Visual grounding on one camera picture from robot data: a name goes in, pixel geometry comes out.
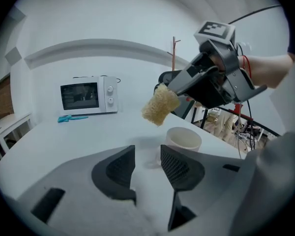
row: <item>curved wall molding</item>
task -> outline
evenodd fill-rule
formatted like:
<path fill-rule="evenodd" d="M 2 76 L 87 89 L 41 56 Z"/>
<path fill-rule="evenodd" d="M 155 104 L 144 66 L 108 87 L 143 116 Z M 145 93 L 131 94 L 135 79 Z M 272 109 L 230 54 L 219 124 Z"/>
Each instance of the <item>curved wall molding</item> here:
<path fill-rule="evenodd" d="M 27 57 L 30 69 L 60 61 L 81 57 L 110 56 L 139 59 L 164 66 L 172 66 L 172 56 L 148 45 L 118 39 L 81 39 L 54 45 Z M 189 62 L 176 56 L 175 66 L 183 69 Z"/>

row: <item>microwave window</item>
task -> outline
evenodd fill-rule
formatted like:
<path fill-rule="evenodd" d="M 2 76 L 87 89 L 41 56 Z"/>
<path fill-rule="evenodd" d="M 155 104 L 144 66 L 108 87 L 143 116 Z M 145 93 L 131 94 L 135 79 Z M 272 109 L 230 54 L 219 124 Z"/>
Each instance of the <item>microwave window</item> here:
<path fill-rule="evenodd" d="M 98 108 L 97 83 L 60 86 L 64 110 Z"/>

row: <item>white microwave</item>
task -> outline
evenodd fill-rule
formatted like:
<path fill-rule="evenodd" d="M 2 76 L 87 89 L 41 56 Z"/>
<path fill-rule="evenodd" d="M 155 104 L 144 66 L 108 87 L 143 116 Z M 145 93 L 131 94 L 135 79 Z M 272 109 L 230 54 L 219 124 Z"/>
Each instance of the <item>white microwave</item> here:
<path fill-rule="evenodd" d="M 100 76 L 62 82 L 58 86 L 57 102 L 62 116 L 117 112 L 117 79 Z"/>

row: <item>table surface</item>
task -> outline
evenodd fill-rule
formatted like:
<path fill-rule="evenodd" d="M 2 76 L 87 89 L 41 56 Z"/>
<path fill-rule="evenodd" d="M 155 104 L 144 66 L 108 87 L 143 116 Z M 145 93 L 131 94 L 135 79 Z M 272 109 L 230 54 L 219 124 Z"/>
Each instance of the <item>table surface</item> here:
<path fill-rule="evenodd" d="M 14 199 L 60 164 L 82 156 L 126 145 L 136 146 L 136 168 L 131 188 L 137 208 L 160 233 L 167 231 L 173 188 L 155 163 L 168 129 L 181 126 L 202 138 L 199 152 L 239 158 L 238 150 L 199 127 L 170 114 L 160 127 L 144 120 L 140 111 L 90 116 L 57 123 L 45 121 L 22 137 L 0 161 L 0 189 Z"/>
<path fill-rule="evenodd" d="M 10 126 L 12 126 L 13 124 L 17 123 L 19 120 L 21 120 L 29 115 L 30 115 L 30 113 L 27 113 L 27 114 L 21 115 L 21 116 L 17 116 L 15 114 L 10 114 L 10 115 L 3 117 L 2 119 L 0 119 L 0 134 L 3 131 L 5 131 L 6 129 L 8 129 Z"/>

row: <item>microwave control knob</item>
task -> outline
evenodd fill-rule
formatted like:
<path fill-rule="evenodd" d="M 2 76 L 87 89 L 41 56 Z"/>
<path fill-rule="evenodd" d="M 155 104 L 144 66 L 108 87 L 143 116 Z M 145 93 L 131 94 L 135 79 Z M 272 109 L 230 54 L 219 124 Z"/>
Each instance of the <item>microwave control knob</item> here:
<path fill-rule="evenodd" d="M 108 98 L 108 103 L 109 103 L 109 104 L 113 104 L 113 103 L 114 103 L 114 98 L 111 98 L 111 97 Z"/>
<path fill-rule="evenodd" d="M 112 86 L 107 87 L 107 92 L 112 92 L 114 91 L 114 88 Z"/>

